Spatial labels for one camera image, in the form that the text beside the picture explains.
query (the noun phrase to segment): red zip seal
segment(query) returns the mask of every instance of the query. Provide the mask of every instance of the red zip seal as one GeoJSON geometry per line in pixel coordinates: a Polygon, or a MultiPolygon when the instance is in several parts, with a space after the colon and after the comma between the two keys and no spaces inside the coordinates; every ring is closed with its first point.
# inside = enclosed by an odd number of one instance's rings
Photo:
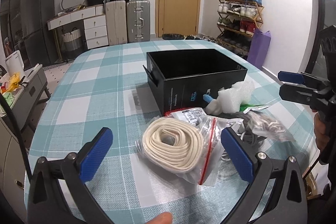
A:
{"type": "Polygon", "coordinates": [[[205,160],[205,164],[204,164],[204,168],[203,168],[203,173],[202,173],[201,180],[199,181],[199,185],[203,184],[205,172],[206,172],[207,167],[208,167],[208,161],[209,161],[209,157],[210,157],[210,153],[211,153],[211,146],[212,146],[212,138],[213,138],[213,135],[214,135],[214,132],[215,132],[216,123],[217,123],[217,119],[214,118],[213,119],[213,123],[212,123],[212,127],[211,127],[211,133],[210,133],[210,142],[209,142],[208,154],[207,154],[207,158],[205,160]]]}

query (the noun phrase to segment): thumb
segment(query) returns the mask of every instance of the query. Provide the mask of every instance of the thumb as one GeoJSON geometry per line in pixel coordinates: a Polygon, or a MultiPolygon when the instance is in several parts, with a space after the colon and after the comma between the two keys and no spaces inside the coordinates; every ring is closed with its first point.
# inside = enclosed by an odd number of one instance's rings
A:
{"type": "Polygon", "coordinates": [[[173,215],[171,213],[165,212],[159,214],[157,217],[153,218],[146,224],[172,224],[172,223],[173,223],[173,215]]]}

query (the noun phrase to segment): wooden shelf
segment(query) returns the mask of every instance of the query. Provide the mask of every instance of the wooden shelf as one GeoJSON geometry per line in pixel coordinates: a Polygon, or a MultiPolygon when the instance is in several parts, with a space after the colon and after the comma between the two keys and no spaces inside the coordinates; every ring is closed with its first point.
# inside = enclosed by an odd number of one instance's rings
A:
{"type": "Polygon", "coordinates": [[[217,24],[217,27],[218,27],[218,28],[222,28],[222,29],[224,29],[224,30],[229,30],[229,31],[231,31],[231,32],[235,32],[235,33],[238,33],[238,34],[242,34],[242,35],[244,35],[244,36],[246,36],[246,37],[250,37],[250,38],[252,38],[252,35],[249,35],[249,34],[247,34],[247,33],[245,33],[245,32],[241,32],[241,31],[237,31],[237,30],[234,30],[234,29],[230,29],[230,28],[228,28],[228,27],[225,27],[225,26],[222,26],[222,25],[218,25],[218,24],[217,24]]]}
{"type": "Polygon", "coordinates": [[[252,6],[258,6],[258,7],[263,7],[259,4],[257,4],[255,1],[246,1],[246,0],[219,0],[219,2],[224,3],[224,2],[229,2],[229,3],[237,3],[237,4],[242,4],[242,5],[252,5],[252,6]]]}
{"type": "Polygon", "coordinates": [[[221,13],[221,12],[218,12],[218,13],[219,13],[219,15],[228,15],[228,16],[233,16],[233,17],[242,18],[242,19],[247,20],[247,21],[252,21],[252,22],[256,21],[256,22],[262,23],[262,21],[261,21],[260,19],[256,19],[256,20],[254,20],[253,18],[242,17],[242,16],[238,16],[238,15],[236,15],[236,14],[228,14],[228,13],[221,13]]]}
{"type": "Polygon", "coordinates": [[[223,44],[226,44],[226,45],[231,46],[231,47],[233,47],[233,48],[236,48],[236,49],[238,49],[238,50],[240,50],[240,51],[242,51],[242,52],[244,52],[244,53],[246,53],[246,54],[249,53],[248,51],[245,51],[245,50],[243,50],[242,48],[238,48],[238,47],[236,47],[236,46],[234,46],[234,45],[232,45],[232,44],[230,44],[230,43],[227,43],[227,42],[225,42],[224,40],[222,40],[222,39],[220,39],[220,38],[217,38],[217,40],[218,40],[220,43],[223,43],[223,44]]]}

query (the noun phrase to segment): screw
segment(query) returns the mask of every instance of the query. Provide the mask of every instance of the screw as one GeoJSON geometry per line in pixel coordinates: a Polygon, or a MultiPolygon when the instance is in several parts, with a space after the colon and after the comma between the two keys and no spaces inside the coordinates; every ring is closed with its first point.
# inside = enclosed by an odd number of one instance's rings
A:
{"type": "Polygon", "coordinates": [[[266,154],[264,153],[264,152],[259,152],[258,153],[258,158],[260,158],[261,160],[264,160],[264,159],[266,159],[266,154]]]}
{"type": "Polygon", "coordinates": [[[296,158],[294,156],[290,156],[289,161],[292,163],[296,163],[296,158]]]}
{"type": "Polygon", "coordinates": [[[42,163],[45,162],[45,160],[46,160],[45,157],[40,157],[40,158],[37,160],[37,162],[38,162],[39,164],[42,164],[42,163]]]}
{"type": "Polygon", "coordinates": [[[67,156],[67,158],[69,160],[74,160],[76,158],[76,156],[77,156],[76,153],[69,153],[68,156],[67,156]]]}

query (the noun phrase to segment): drawer knob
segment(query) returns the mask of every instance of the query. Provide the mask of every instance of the drawer knob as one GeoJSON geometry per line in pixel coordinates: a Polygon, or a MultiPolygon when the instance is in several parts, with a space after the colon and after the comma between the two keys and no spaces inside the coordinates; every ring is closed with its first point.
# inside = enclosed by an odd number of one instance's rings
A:
{"type": "Polygon", "coordinates": [[[19,188],[24,189],[24,186],[23,186],[22,182],[16,180],[15,183],[19,188]]]}

